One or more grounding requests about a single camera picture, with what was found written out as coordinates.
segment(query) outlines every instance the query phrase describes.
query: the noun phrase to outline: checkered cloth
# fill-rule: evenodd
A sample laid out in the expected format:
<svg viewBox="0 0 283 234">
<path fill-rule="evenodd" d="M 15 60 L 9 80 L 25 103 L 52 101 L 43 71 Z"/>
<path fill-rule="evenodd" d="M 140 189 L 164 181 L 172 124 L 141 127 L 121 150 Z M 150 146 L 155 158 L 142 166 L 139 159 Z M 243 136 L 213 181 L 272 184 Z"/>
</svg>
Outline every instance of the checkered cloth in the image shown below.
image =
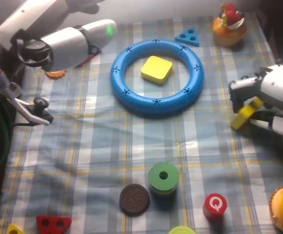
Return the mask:
<svg viewBox="0 0 283 234">
<path fill-rule="evenodd" d="M 222 233 L 270 234 L 268 200 L 283 185 L 283 137 L 247 125 L 231 129 L 234 118 L 228 84 L 254 75 L 274 63 L 254 15 L 246 16 L 248 32 L 238 48 L 213 42 L 213 17 L 158 20 L 118 26 L 117 38 L 79 69 L 51 80 L 28 68 L 24 101 L 42 96 L 55 117 L 49 126 L 16 127 L 0 199 L 0 234 L 12 222 L 26 234 L 38 233 L 37 215 L 72 218 L 70 234 L 167 234 L 184 225 L 197 234 L 217 233 L 202 212 L 205 197 L 222 194 L 228 204 Z M 110 69 L 126 47 L 144 39 L 174 39 L 195 27 L 202 61 L 202 93 L 188 110 L 167 119 L 146 119 L 128 113 L 114 98 Z M 143 80 L 147 58 L 126 71 L 135 93 L 167 97 L 189 79 L 185 66 L 171 58 L 173 72 L 163 86 Z M 18 115 L 18 122 L 24 119 Z M 180 181 L 174 203 L 157 201 L 139 217 L 119 208 L 124 186 L 139 183 L 149 189 L 148 173 L 157 162 L 172 162 Z"/>
</svg>

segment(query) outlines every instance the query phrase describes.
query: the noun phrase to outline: robotic hand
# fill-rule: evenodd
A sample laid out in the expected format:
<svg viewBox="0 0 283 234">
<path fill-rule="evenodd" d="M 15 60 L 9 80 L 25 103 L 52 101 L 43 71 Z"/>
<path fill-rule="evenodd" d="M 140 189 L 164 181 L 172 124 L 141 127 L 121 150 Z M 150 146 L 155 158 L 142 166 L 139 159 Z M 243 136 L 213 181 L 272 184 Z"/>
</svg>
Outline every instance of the robotic hand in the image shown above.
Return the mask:
<svg viewBox="0 0 283 234">
<path fill-rule="evenodd" d="M 230 83 L 233 112 L 237 113 L 244 101 L 252 97 L 259 97 L 267 109 L 276 107 L 283 110 L 283 62 L 279 59 L 277 65 L 261 67 L 255 76 L 244 76 L 243 79 Z M 250 122 L 283 135 L 283 115 L 273 111 L 257 111 L 251 116 Z"/>
<path fill-rule="evenodd" d="M 113 20 L 55 31 L 73 12 L 95 14 L 103 0 L 27 0 L 0 26 L 0 93 L 29 121 L 48 125 L 53 117 L 44 110 L 48 102 L 35 98 L 29 105 L 16 97 L 20 87 L 10 82 L 19 67 L 42 67 L 59 71 L 75 67 L 96 55 L 116 34 Z"/>
</svg>

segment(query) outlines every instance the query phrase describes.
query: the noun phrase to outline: blue triangle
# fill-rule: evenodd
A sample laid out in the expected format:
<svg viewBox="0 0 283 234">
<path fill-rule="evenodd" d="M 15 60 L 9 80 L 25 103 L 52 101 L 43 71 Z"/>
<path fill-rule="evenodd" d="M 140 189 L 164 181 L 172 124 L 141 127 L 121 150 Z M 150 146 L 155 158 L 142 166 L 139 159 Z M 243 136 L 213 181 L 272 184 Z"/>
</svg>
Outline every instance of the blue triangle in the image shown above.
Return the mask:
<svg viewBox="0 0 283 234">
<path fill-rule="evenodd" d="M 194 46 L 199 46 L 200 44 L 200 40 L 195 30 L 195 27 L 188 28 L 186 31 L 175 36 L 175 41 L 189 44 L 189 45 L 194 45 Z"/>
</svg>

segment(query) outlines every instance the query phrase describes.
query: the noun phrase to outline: black star pattern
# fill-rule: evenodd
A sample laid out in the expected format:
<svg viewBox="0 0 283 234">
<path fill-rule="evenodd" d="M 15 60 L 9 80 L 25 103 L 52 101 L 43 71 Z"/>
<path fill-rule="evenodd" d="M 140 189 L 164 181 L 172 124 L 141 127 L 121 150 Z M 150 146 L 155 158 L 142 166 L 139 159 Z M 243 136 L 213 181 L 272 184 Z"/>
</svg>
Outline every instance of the black star pattern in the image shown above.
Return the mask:
<svg viewBox="0 0 283 234">
<path fill-rule="evenodd" d="M 154 106 L 155 106 L 155 105 L 158 105 L 158 106 L 159 106 L 159 105 L 160 105 L 160 102 L 161 102 L 161 100 L 158 100 L 158 99 L 152 100 L 152 101 L 154 102 Z"/>
<path fill-rule="evenodd" d="M 198 65 L 196 64 L 193 69 L 195 69 L 196 71 L 199 71 L 199 70 L 201 69 L 201 66 L 198 66 Z"/>
<path fill-rule="evenodd" d="M 157 44 L 160 40 L 154 39 L 153 41 L 155 42 L 155 44 Z"/>
<path fill-rule="evenodd" d="M 115 68 L 112 68 L 112 70 L 113 70 L 112 72 L 115 72 L 115 73 L 117 73 L 117 71 L 120 71 L 120 69 L 118 69 L 117 66 Z"/>
<path fill-rule="evenodd" d="M 191 92 L 190 88 L 187 88 L 187 89 L 184 89 L 183 93 L 187 94 L 189 96 L 189 94 L 192 93 L 192 92 Z"/>
<path fill-rule="evenodd" d="M 124 95 L 126 96 L 127 94 L 130 94 L 130 90 L 129 90 L 129 89 L 124 89 L 124 91 L 122 92 L 122 94 L 124 94 Z"/>
</svg>

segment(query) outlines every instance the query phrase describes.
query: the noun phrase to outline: red cylinder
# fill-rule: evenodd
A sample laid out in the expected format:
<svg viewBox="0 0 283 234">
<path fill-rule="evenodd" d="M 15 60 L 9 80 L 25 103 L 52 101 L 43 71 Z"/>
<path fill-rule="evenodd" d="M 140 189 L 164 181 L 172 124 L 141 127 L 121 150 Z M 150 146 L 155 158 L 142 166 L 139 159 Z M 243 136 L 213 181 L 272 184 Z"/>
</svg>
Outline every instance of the red cylinder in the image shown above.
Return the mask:
<svg viewBox="0 0 283 234">
<path fill-rule="evenodd" d="M 227 208 L 226 199 L 220 194 L 210 194 L 203 204 L 203 213 L 209 220 L 216 220 L 223 217 Z"/>
</svg>

